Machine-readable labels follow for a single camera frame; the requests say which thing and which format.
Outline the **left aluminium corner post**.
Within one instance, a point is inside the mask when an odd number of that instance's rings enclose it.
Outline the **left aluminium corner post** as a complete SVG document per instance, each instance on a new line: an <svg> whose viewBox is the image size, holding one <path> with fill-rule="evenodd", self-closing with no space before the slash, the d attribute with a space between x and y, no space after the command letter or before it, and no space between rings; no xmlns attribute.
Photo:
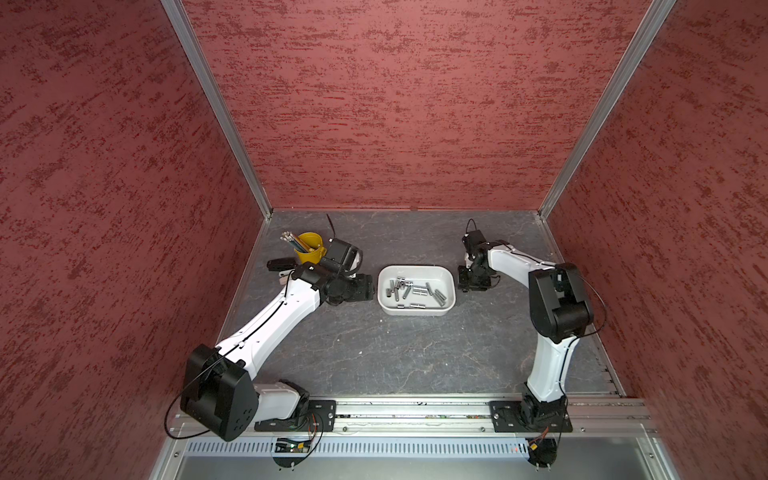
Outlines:
<svg viewBox="0 0 768 480"><path fill-rule="evenodd" d="M210 65L194 32L192 23L182 1L161 0L161 5L172 25L182 49L196 75L214 116L224 134L243 177L259 207L262 216L269 221L273 207L267 193L258 179L244 141L226 105L224 96L214 78Z"/></svg>

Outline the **aluminium front rail frame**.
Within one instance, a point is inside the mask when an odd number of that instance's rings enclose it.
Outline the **aluminium front rail frame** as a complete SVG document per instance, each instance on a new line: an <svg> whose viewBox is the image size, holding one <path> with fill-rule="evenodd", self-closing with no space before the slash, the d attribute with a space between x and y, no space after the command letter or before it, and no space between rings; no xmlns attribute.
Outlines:
<svg viewBox="0 0 768 480"><path fill-rule="evenodd" d="M176 479L186 459L266 458L289 469L309 458L504 459L537 469L576 463L566 457L578 440L625 440L652 479L678 473L642 399L574 395L566 410L541 426L518 417L518 395L316 397L297 420L250 424L226 442L186 414L171 422L153 479Z"/></svg>

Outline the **yellow pencil cup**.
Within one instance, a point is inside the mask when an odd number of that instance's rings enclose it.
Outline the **yellow pencil cup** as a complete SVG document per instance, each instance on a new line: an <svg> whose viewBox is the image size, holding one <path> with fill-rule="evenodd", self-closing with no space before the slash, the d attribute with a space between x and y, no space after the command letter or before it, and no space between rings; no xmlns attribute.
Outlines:
<svg viewBox="0 0 768 480"><path fill-rule="evenodd" d="M298 251L297 256L301 264L318 264L326 254L323 238L314 232L302 233L297 237L299 244L305 249Z"/></svg>

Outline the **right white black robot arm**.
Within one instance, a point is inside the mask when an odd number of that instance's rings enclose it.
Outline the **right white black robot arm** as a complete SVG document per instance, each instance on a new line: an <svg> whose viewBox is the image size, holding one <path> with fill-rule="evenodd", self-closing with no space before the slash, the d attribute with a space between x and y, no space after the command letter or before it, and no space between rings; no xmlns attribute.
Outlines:
<svg viewBox="0 0 768 480"><path fill-rule="evenodd" d="M537 346L520 407L525 422L563 414L572 356L594 320L578 268L536 258L507 242L488 241L479 230L466 233L462 243L465 263L459 267L458 281L462 291L487 291L501 275L528 289Z"/></svg>

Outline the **right aluminium corner post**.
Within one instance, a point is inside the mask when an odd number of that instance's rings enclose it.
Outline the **right aluminium corner post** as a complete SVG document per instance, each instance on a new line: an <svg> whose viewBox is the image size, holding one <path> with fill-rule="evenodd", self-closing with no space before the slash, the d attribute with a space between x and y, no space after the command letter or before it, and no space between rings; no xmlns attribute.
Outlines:
<svg viewBox="0 0 768 480"><path fill-rule="evenodd" d="M548 222L555 206L620 100L675 4L675 0L653 0L650 2L582 133L538 210L543 223Z"/></svg>

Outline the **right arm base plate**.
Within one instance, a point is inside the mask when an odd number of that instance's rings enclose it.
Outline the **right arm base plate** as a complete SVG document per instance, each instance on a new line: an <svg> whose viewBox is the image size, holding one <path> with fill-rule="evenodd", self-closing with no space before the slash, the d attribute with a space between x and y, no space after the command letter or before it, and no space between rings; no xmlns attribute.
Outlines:
<svg viewBox="0 0 768 480"><path fill-rule="evenodd" d="M533 397L526 397L520 401L490 401L488 405L496 433L573 432L563 399L538 402Z"/></svg>

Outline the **black stapler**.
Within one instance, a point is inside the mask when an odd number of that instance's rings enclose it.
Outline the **black stapler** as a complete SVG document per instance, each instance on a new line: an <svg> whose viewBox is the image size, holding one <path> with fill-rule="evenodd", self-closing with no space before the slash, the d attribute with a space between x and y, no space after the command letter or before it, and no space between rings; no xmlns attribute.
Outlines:
<svg viewBox="0 0 768 480"><path fill-rule="evenodd" d="M293 257L282 257L268 260L266 268L271 272L282 272L294 269L297 266L297 260Z"/></svg>

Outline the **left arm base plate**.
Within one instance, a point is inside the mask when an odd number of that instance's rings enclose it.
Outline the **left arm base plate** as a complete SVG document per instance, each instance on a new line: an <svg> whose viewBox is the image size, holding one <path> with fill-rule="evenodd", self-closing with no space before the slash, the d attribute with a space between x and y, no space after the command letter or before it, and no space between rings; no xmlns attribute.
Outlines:
<svg viewBox="0 0 768 480"><path fill-rule="evenodd" d="M257 432L332 432L336 419L335 400L309 398L300 400L296 410L287 419L258 421L254 424Z"/></svg>

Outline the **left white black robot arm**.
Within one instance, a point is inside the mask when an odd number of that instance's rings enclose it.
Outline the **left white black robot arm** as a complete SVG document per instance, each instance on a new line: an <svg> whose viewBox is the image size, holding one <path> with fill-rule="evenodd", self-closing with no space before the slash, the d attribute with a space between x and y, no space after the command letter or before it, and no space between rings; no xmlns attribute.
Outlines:
<svg viewBox="0 0 768 480"><path fill-rule="evenodd" d="M297 267L276 297L245 326L214 347L201 344L193 350L179 395L181 411L226 442L261 422L304 427L308 392L285 380L258 384L261 367L320 306L367 302L373 297L369 274L344 275L313 263Z"/></svg>

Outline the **aluminium corner post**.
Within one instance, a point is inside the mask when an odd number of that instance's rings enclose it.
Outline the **aluminium corner post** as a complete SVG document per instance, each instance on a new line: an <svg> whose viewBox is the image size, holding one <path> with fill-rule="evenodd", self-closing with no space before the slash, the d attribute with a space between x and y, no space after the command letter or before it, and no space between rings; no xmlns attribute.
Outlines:
<svg viewBox="0 0 768 480"><path fill-rule="evenodd" d="M214 78L210 65L194 32L192 23L182 1L161 0L161 5L172 25L182 49L196 75L214 116L224 134L243 177L259 207L262 216L269 221L273 207L267 193L258 179L244 141L226 105L224 96Z"/></svg>
<svg viewBox="0 0 768 480"><path fill-rule="evenodd" d="M675 4L675 0L653 0L650 2L582 133L538 210L543 223L548 222L555 206L620 100Z"/></svg>

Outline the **white plastic storage box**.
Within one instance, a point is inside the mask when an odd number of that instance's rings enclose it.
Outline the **white plastic storage box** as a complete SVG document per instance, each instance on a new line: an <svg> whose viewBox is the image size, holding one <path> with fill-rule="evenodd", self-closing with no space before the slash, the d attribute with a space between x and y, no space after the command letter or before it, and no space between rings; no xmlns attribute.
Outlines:
<svg viewBox="0 0 768 480"><path fill-rule="evenodd" d="M454 277L437 265L386 266L378 275L376 299L390 316L444 316L456 304Z"/></svg>

